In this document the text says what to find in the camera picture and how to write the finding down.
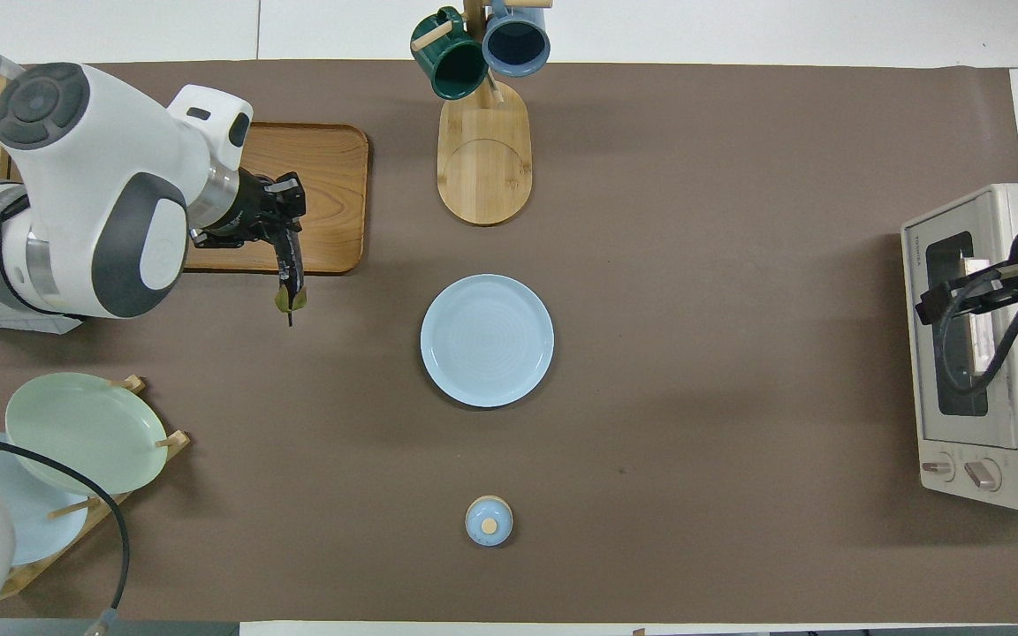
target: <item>blue mug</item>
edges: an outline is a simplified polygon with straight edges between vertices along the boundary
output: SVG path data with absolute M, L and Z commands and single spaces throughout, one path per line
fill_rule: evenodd
M 490 69 L 507 77 L 532 75 L 549 61 L 550 49 L 545 9 L 509 8 L 505 0 L 493 0 L 493 16 L 482 41 Z

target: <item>brown tabletop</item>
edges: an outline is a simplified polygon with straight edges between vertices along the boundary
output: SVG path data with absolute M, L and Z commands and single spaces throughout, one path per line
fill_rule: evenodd
M 519 217 L 441 204 L 441 102 L 412 62 L 109 65 L 158 100 L 372 138 L 363 262 L 186 275 L 145 317 L 0 331 L 0 429 L 46 371 L 149 379 L 195 444 L 126 505 L 122 616 L 159 620 L 1018 621 L 1018 512 L 918 484 L 901 222 L 1018 181 L 1008 73 L 551 64 Z M 445 398 L 417 351 L 436 294 L 505 274 L 548 305 L 532 394 Z M 516 530 L 477 547 L 475 497 Z M 4 616 L 94 616 L 112 524 Z

